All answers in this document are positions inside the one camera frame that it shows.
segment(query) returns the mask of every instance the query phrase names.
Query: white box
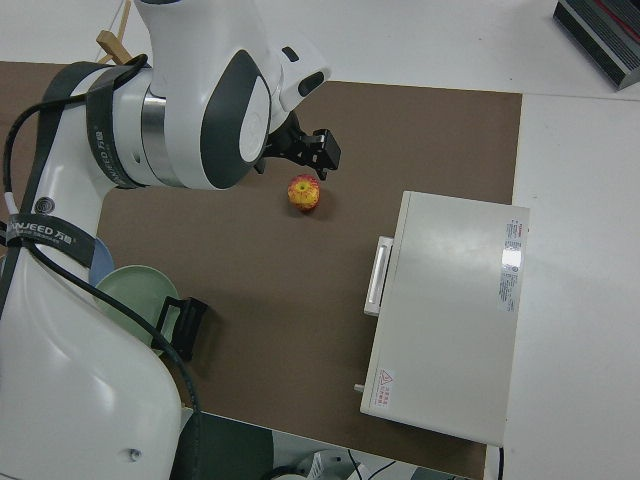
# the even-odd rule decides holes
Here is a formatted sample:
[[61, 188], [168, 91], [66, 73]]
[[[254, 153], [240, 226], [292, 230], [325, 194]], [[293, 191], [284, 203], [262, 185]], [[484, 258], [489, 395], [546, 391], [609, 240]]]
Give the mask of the white box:
[[528, 221], [404, 193], [362, 412], [502, 446]]

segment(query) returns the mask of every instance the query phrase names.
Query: wooden clothespin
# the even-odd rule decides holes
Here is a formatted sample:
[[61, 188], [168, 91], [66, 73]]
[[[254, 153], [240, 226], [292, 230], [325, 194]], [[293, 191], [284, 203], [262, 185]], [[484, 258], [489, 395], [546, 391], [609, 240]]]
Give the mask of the wooden clothespin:
[[130, 10], [131, 0], [126, 0], [117, 36], [109, 30], [102, 30], [100, 34], [98, 34], [96, 42], [98, 42], [102, 49], [107, 52], [107, 55], [98, 60], [98, 63], [107, 63], [109, 60], [113, 60], [116, 65], [123, 65], [133, 58], [122, 45], [122, 39], [124, 38], [124, 31], [127, 27]]

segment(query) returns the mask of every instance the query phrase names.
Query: device handle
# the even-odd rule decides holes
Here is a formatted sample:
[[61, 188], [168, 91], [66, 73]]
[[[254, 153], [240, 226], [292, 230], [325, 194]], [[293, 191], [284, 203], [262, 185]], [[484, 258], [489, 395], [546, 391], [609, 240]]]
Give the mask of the device handle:
[[392, 246], [393, 238], [378, 238], [378, 248], [376, 249], [376, 257], [373, 261], [367, 299], [364, 304], [364, 313], [367, 315], [377, 317], [380, 313], [380, 304], [382, 303], [382, 293], [387, 277], [387, 267], [389, 266]]

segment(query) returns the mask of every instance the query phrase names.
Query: label sticker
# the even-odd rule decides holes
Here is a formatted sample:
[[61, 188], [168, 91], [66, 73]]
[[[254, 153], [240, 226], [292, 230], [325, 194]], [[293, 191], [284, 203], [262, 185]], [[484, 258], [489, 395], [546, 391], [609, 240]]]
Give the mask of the label sticker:
[[522, 268], [522, 230], [517, 219], [507, 224], [502, 250], [502, 271], [498, 287], [498, 310], [514, 312], [518, 306], [518, 277]]
[[378, 369], [376, 387], [374, 389], [374, 407], [389, 408], [395, 376], [396, 373], [393, 370], [387, 370], [385, 368]]

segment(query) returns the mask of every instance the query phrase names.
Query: warning label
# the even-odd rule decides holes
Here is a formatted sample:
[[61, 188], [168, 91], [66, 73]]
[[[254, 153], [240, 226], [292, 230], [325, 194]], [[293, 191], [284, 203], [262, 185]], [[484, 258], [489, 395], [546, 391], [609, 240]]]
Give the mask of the warning label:
[[376, 388], [374, 389], [374, 407], [389, 408], [389, 402], [391, 401], [391, 392], [393, 390], [393, 379], [395, 372], [381, 368], [378, 370], [378, 381], [376, 382]]

